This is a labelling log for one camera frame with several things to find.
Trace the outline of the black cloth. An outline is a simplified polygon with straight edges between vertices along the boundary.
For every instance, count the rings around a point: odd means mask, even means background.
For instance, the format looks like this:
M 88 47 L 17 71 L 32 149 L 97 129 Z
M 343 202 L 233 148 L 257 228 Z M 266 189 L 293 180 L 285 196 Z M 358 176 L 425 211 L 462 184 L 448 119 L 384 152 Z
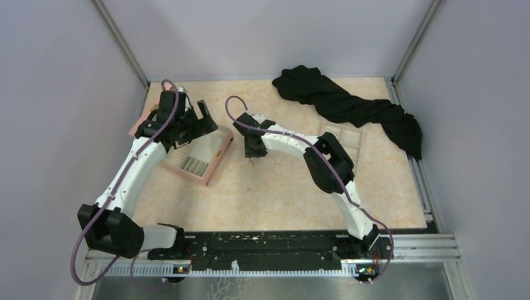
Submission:
M 350 94 L 318 68 L 304 65 L 283 69 L 272 85 L 283 99 L 312 105 L 332 123 L 351 123 L 357 128 L 367 123 L 380 124 L 389 140 L 407 155 L 423 158 L 423 134 L 418 121 L 388 99 L 368 100 Z

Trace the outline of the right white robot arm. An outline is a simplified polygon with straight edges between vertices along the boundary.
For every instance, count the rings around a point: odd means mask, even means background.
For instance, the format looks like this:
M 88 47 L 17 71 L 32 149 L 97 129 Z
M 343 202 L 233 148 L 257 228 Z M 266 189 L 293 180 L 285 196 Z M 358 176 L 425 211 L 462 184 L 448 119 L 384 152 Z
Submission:
M 359 197 L 353 160 L 335 135 L 329 132 L 320 136 L 301 134 L 247 112 L 234 118 L 233 125 L 250 145 L 252 158 L 279 151 L 302 159 L 314 184 L 335 200 L 346 221 L 355 255 L 367 258 L 376 250 L 380 237 L 378 227 Z

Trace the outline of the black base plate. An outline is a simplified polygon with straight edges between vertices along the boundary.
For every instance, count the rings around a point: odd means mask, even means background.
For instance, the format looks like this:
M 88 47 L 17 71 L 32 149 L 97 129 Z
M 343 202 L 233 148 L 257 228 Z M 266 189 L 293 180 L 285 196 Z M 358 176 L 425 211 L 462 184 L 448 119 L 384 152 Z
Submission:
M 379 259 L 391 256 L 388 237 L 379 237 L 367 249 L 345 230 L 223 231 L 178 230 L 174 245 L 154 249 L 153 261 L 190 260 L 193 271 L 227 271 L 233 261 L 242 271 L 334 271 L 343 259 Z

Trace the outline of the pink jewelry box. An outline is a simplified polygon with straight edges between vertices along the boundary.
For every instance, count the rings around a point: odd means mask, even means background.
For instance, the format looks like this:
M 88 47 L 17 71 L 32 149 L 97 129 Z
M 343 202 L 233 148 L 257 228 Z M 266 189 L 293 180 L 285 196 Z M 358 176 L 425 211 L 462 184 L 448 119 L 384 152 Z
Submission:
M 182 87 L 177 92 L 186 93 Z M 196 104 L 192 105 L 198 118 L 201 119 L 203 115 L 199 108 Z M 150 138 L 154 135 L 163 126 L 156 122 L 158 107 L 159 100 L 155 102 L 151 109 L 141 115 L 136 124 L 130 129 L 129 135 L 135 138 Z M 232 140 L 233 132 L 226 127 L 218 126 L 218 130 L 183 145 L 156 143 L 162 144 L 165 150 L 165 155 L 161 159 L 163 168 L 182 178 L 207 186 L 222 155 L 226 152 Z

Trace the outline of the beige divided tray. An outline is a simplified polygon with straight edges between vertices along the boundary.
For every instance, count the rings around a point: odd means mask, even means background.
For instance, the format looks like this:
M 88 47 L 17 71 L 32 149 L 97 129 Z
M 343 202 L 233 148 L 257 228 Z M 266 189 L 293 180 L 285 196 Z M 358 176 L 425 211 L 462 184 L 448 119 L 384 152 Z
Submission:
M 356 169 L 359 164 L 364 132 L 352 125 L 324 121 L 320 125 L 319 133 L 324 134 L 325 132 L 329 132 L 336 137 L 352 159 Z

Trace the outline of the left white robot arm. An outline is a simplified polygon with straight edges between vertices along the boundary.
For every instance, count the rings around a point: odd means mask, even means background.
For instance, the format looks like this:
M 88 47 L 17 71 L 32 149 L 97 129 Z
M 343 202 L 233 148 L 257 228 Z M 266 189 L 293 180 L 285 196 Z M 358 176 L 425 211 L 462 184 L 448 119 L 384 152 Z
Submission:
M 166 154 L 212 133 L 218 125 L 205 101 L 192 104 L 186 90 L 162 90 L 157 108 L 134 127 L 134 141 L 107 189 L 94 204 L 83 204 L 77 218 L 90 250 L 122 258 L 163 249 L 173 259 L 188 249 L 182 228 L 167 224 L 142 227 L 133 221 L 136 204 Z

